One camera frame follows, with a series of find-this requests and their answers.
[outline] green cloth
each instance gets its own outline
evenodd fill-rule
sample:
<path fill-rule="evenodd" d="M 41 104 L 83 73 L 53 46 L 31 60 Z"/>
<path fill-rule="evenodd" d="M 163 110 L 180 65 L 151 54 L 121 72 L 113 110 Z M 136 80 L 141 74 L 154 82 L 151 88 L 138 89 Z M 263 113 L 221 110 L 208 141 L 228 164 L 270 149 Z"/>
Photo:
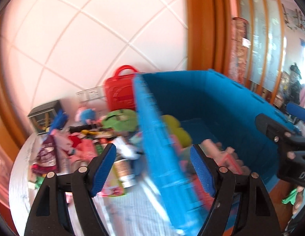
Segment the green cloth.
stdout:
<path fill-rule="evenodd" d="M 292 190 L 289 196 L 282 200 L 282 203 L 288 204 L 289 202 L 291 202 L 291 204 L 294 205 L 294 203 L 296 202 L 297 193 L 297 189 Z"/>
<path fill-rule="evenodd" d="M 137 129 L 137 114 L 130 109 L 120 109 L 109 112 L 101 124 L 104 129 L 112 128 L 114 131 L 129 131 L 133 132 Z"/>

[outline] red handle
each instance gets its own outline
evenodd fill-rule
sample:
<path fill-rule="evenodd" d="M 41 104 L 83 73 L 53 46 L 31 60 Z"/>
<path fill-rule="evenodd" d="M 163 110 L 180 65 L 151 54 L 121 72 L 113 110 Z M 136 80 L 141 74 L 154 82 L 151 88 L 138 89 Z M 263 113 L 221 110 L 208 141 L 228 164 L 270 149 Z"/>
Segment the red handle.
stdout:
<path fill-rule="evenodd" d="M 114 78 L 114 79 L 117 79 L 118 75 L 119 75 L 123 70 L 126 70 L 126 69 L 131 69 L 131 70 L 134 71 L 134 73 L 138 73 L 138 71 L 137 71 L 134 67 L 132 67 L 132 66 L 130 66 L 130 65 L 123 65 L 123 66 L 120 66 L 118 69 L 116 69 L 113 78 Z"/>

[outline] candy wrapper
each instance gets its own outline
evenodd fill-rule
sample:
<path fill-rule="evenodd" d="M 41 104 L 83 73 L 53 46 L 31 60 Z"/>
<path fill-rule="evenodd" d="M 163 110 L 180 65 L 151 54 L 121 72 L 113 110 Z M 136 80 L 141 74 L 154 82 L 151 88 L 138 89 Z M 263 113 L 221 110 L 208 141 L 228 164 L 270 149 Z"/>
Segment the candy wrapper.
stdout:
<path fill-rule="evenodd" d="M 46 174 L 49 172 L 59 172 L 59 164 L 56 154 L 56 145 L 53 136 L 48 135 L 43 141 L 41 149 L 36 157 L 35 162 L 31 166 L 31 170 L 35 174 Z"/>

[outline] blue plastic crate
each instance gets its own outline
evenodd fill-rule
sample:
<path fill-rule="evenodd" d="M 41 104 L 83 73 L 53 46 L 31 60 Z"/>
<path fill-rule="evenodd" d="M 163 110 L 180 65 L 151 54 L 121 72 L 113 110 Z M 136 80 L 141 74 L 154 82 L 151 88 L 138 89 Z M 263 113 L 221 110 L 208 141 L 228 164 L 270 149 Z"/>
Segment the blue plastic crate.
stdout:
<path fill-rule="evenodd" d="M 150 175 L 176 229 L 197 235 L 208 213 L 180 169 L 164 114 L 181 122 L 193 144 L 210 138 L 231 146 L 268 191 L 276 185 L 277 145 L 256 129 L 255 117 L 264 113 L 289 129 L 293 125 L 260 96 L 213 70 L 137 74 L 134 94 Z"/>

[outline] table surface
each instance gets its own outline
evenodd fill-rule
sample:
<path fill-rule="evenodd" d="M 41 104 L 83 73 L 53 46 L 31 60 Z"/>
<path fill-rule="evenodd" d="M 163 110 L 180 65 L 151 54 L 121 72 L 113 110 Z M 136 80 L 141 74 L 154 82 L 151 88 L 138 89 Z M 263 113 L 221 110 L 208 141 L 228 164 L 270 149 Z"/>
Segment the table surface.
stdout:
<path fill-rule="evenodd" d="M 42 137 L 32 134 L 18 153 L 10 174 L 9 205 L 15 227 L 24 236 L 26 222 L 37 190 L 28 189 L 29 162 L 40 149 Z M 138 182 L 126 195 L 121 197 L 93 198 L 95 208 L 111 236 L 177 235 L 168 221 L 162 219 L 151 204 L 149 187 Z M 83 236 L 75 206 L 68 205 L 70 220 L 76 236 Z"/>

